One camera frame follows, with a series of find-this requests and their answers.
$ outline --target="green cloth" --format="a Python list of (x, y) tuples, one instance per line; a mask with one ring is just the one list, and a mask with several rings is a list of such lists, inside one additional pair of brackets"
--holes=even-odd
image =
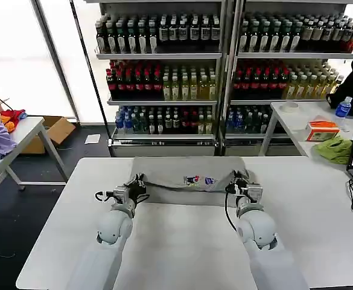
[(320, 144), (314, 145), (315, 150), (332, 163), (348, 164), (352, 150), (352, 141), (336, 136)]

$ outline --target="shelf board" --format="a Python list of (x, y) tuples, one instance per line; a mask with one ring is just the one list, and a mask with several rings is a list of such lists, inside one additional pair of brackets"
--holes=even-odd
[(217, 101), (125, 101), (125, 100), (109, 100), (108, 105), (120, 106), (213, 106)]
[(125, 134), (125, 135), (114, 135), (113, 140), (153, 140), (153, 141), (212, 141), (214, 140), (213, 134), (162, 134), (162, 135), (150, 135), (150, 134)]
[(353, 53), (238, 53), (238, 59), (353, 59)]
[[(241, 134), (241, 133), (231, 133), (226, 134), (227, 140), (242, 140), (242, 139), (263, 139), (265, 134)], [(273, 134), (272, 139), (290, 139), (287, 134)]]
[(220, 59), (222, 53), (98, 53), (98, 59)]
[(278, 103), (278, 102), (324, 102), (324, 99), (317, 99), (317, 100), (231, 100), (232, 105), (269, 105), (271, 103)]

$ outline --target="purple cloth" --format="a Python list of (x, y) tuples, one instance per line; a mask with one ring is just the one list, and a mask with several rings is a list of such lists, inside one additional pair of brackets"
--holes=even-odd
[(10, 138), (10, 134), (8, 133), (5, 125), (0, 123), (0, 154), (6, 155), (13, 151), (13, 149), (17, 146)]

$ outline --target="cardboard box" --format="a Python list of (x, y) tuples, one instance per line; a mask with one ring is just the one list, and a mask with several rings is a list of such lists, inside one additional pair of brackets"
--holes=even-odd
[[(45, 127), (50, 140), (53, 145), (58, 146), (70, 135), (75, 129), (75, 126), (70, 123), (66, 118), (56, 116), (43, 116), (45, 121), (43, 126)], [(21, 152), (21, 154), (44, 154), (45, 147), (43, 146), (42, 140), (35, 136), (28, 146)]]

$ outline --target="white table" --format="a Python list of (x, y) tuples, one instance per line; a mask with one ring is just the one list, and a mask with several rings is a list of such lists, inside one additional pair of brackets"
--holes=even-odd
[[(315, 144), (320, 142), (305, 141), (307, 136), (304, 134), (304, 129), (307, 123), (313, 121), (316, 116), (322, 116), (327, 120), (333, 121), (335, 110), (331, 109), (326, 101), (304, 101), (297, 102), (299, 106), (298, 111), (287, 113), (281, 110), (283, 104), (284, 102), (271, 103), (273, 113), (259, 151), (259, 156), (265, 156), (275, 126), (277, 121), (279, 121), (301, 155), (320, 160), (319, 154), (312, 149)], [(341, 130), (339, 134), (351, 140), (353, 139), (353, 117), (347, 117), (345, 124), (349, 132)]]
[[(65, 185), (69, 179), (61, 157), (58, 155), (56, 148), (54, 148), (46, 130), (43, 126), (43, 117), (27, 117), (21, 120), (15, 131), (10, 134), (12, 140), (17, 143), (17, 147), (6, 155), (6, 157), (0, 160), (0, 183), (5, 179), (7, 175), (10, 175), (14, 181), (18, 184), (20, 189), (25, 185)], [(23, 151), (23, 149), (30, 143), (34, 136), (38, 135), (42, 140), (43, 145), (48, 151), (49, 155), (56, 162), (56, 166), (62, 175), (65, 182), (22, 182), (10, 168), (11, 162)]]
[[(305, 156), (244, 161), (263, 185), (261, 203), (309, 286), (353, 285), (348, 177)], [(19, 274), (19, 289), (65, 289), (95, 239), (100, 214), (111, 205), (96, 201), (95, 192), (126, 182), (131, 164), (130, 158), (78, 162)], [(256, 289), (247, 253), (223, 207), (142, 203), (133, 223), (113, 290)]]

